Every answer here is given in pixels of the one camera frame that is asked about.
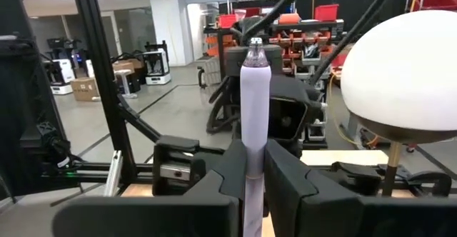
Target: wooden table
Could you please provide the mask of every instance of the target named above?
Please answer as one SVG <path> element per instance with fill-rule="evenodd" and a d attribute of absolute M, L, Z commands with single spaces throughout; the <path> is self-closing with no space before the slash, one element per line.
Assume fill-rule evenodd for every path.
<path fill-rule="evenodd" d="M 340 161 L 354 163 L 364 166 L 375 166 L 387 163 L 388 157 L 379 150 L 353 150 L 353 151 L 303 151 L 300 160 L 309 166 L 329 166 L 333 162 Z M 148 197 L 152 196 L 151 185 L 131 184 L 122 194 L 123 197 Z M 394 190 L 392 193 L 396 198 L 414 198 L 414 195 L 407 190 Z M 263 219 L 263 237 L 274 237 L 273 224 L 271 217 Z"/>

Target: white cylindrical bottle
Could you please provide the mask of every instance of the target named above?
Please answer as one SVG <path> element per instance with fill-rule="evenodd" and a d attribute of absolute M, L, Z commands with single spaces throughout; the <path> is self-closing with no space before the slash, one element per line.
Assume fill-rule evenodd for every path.
<path fill-rule="evenodd" d="M 244 237 L 260 237 L 263 219 L 263 162 L 268 138 L 271 69 L 260 38 L 252 38 L 241 67 L 241 140 L 248 151 Z"/>

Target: bottle cap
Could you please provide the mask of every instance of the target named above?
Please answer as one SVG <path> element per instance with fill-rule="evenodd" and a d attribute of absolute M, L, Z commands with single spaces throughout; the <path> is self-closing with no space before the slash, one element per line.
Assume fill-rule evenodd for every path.
<path fill-rule="evenodd" d="M 259 37 L 251 38 L 251 44 L 262 44 L 262 38 L 259 38 Z"/>

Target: cardboard box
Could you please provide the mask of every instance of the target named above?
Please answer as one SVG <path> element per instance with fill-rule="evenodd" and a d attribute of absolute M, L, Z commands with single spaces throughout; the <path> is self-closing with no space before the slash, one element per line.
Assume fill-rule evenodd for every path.
<path fill-rule="evenodd" d="M 114 71 L 125 70 L 125 69 L 130 70 L 132 73 L 135 73 L 134 64 L 131 62 L 118 62 L 118 63 L 113 64 Z"/>
<path fill-rule="evenodd" d="M 132 63 L 135 69 L 142 69 L 144 67 L 143 62 L 139 61 L 138 59 L 121 60 L 119 63 Z"/>
<path fill-rule="evenodd" d="M 93 101 L 93 97 L 99 97 L 99 90 L 94 78 L 83 77 L 71 81 L 74 98 L 77 101 Z"/>

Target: white wall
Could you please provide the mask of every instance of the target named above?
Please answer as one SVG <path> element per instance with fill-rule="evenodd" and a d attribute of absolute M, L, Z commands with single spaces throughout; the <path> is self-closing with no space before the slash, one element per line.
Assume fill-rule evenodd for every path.
<path fill-rule="evenodd" d="M 187 7 L 184 0 L 151 0 L 158 43 L 165 40 L 170 66 L 185 66 L 194 60 Z"/>
<path fill-rule="evenodd" d="M 203 29 L 206 25 L 206 17 L 202 11 L 207 9 L 205 4 L 189 4 L 187 11 L 189 13 L 189 25 L 191 27 L 192 47 L 194 48 L 194 60 L 203 56 L 205 36 Z"/>

